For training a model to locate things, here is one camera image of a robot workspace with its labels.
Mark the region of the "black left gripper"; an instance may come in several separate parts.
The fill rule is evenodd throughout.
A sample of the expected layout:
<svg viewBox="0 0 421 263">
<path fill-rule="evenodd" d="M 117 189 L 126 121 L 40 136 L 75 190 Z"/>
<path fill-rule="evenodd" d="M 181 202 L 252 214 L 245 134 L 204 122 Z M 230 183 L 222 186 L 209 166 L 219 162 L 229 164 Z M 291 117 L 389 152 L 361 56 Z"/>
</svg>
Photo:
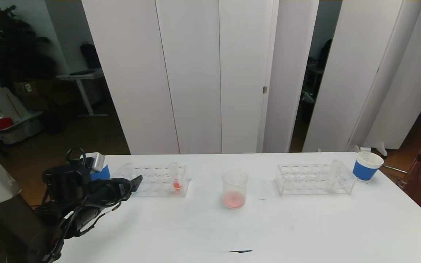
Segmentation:
<svg viewBox="0 0 421 263">
<path fill-rule="evenodd" d="M 87 185 L 87 199 L 93 206 L 113 206 L 127 200 L 132 192 L 136 192 L 143 176 L 132 180 L 112 178 L 91 181 Z"/>
</svg>

